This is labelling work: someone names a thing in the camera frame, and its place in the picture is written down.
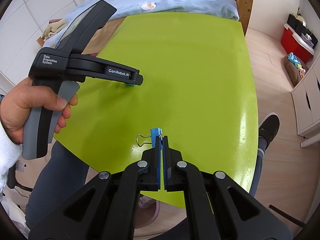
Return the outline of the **person's left hand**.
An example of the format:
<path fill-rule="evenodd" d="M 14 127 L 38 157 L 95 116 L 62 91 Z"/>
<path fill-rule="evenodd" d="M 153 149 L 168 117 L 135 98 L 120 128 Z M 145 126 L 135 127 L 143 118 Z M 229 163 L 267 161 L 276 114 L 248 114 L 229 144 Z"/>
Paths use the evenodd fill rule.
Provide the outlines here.
<path fill-rule="evenodd" d="M 69 102 L 59 97 L 46 86 L 33 86 L 28 77 L 16 85 L 1 101 L 1 123 L 8 137 L 17 144 L 23 142 L 23 128 L 31 108 L 46 108 L 50 111 L 62 111 L 55 126 L 55 133 L 66 127 L 71 117 L 71 107 L 78 104 L 74 95 Z"/>

